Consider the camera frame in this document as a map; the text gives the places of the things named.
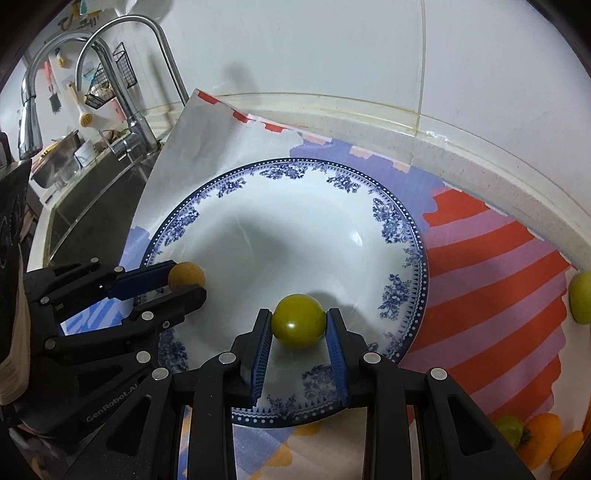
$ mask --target brush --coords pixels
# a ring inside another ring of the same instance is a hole
[[[88,127],[90,125],[90,123],[92,122],[92,113],[88,113],[85,112],[84,109],[82,108],[82,105],[80,104],[80,99],[78,98],[78,94],[76,93],[76,90],[74,89],[74,84],[72,82],[68,82],[67,83],[67,88],[70,91],[70,94],[72,95],[72,98],[74,99],[74,102],[76,104],[76,106],[78,107],[78,112],[80,113],[80,126],[81,127]]]
[[[49,92],[51,93],[51,96],[49,97],[51,111],[55,115],[61,110],[61,102],[60,98],[57,96],[57,92],[53,88],[53,81],[51,79],[51,63],[49,63],[49,60],[45,61],[43,64],[43,69],[45,70],[45,78],[47,79],[47,85],[49,87]]]

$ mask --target yellow ball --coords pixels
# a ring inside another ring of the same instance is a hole
[[[326,330],[326,313],[314,297],[295,293],[277,304],[271,332],[289,348],[314,345]]]
[[[569,287],[569,305],[577,323],[591,323],[591,271],[580,273],[573,278]]]
[[[193,262],[177,263],[168,272],[168,286],[171,291],[176,291],[187,285],[205,286],[205,273],[199,265]]]

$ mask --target red stripe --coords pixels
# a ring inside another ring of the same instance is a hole
[[[548,399],[552,393],[552,384],[559,376],[560,360],[555,357],[527,387],[502,407],[491,412],[489,417],[491,420],[496,420],[504,415],[515,415],[521,420],[528,419]]]
[[[432,277],[470,267],[507,253],[532,240],[534,236],[518,222],[511,222],[485,235],[427,251]]]
[[[506,310],[568,266],[560,253],[553,251],[529,267],[492,285],[434,307],[429,307],[427,300],[427,310],[413,342],[413,351],[456,335]]]
[[[269,130],[269,132],[275,132],[276,134],[280,134],[281,132],[283,132],[283,130],[285,130],[285,127],[280,127],[279,125],[265,122],[265,130]]]
[[[246,115],[243,115],[242,113],[240,113],[237,110],[234,110],[234,113],[232,114],[232,116],[238,120],[239,122],[242,122],[243,124],[248,122],[248,117]]]
[[[451,368],[450,373],[469,394],[477,392],[533,352],[565,317],[566,306],[562,298],[557,297],[523,327],[493,347]]]
[[[489,209],[481,200],[476,200],[457,190],[448,190],[434,196],[433,199],[437,203],[437,210],[432,213],[423,213],[423,218],[430,226],[444,225]]]
[[[208,93],[202,92],[201,90],[199,90],[199,93],[197,94],[197,96],[201,100],[205,100],[207,103],[211,103],[212,105],[219,103],[219,100],[217,98],[214,98],[211,95],[209,95]]]

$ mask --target blue gripper pad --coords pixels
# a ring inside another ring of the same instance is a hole
[[[265,373],[267,371],[267,362],[269,361],[269,353],[271,352],[271,342],[273,335],[271,333],[271,312],[266,311],[266,318],[261,332],[261,340],[256,350],[256,357],[252,364],[251,371],[251,401],[253,405],[256,405],[256,401],[261,398],[262,386],[265,382]]]
[[[349,389],[347,387],[349,374],[345,365],[345,358],[336,333],[335,321],[330,312],[326,313],[326,347],[329,351],[330,366],[335,379],[336,392],[345,407],[349,404]]]

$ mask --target yellow fruit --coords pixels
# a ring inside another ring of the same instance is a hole
[[[561,435],[560,418],[553,413],[541,413],[532,418],[525,428],[530,439],[519,445],[517,454],[530,470],[541,466],[556,449]]]
[[[314,345],[326,330],[326,313],[314,297],[295,293],[277,304],[271,318],[275,338],[290,348]]]
[[[570,282],[569,305],[577,323],[591,323],[591,271],[576,275]]]
[[[564,437],[550,457],[550,468],[562,470],[570,465],[583,444],[583,432],[573,432]]]
[[[205,286],[205,273],[199,265],[193,262],[177,263],[168,272],[168,286],[171,291],[176,291],[187,285]]]

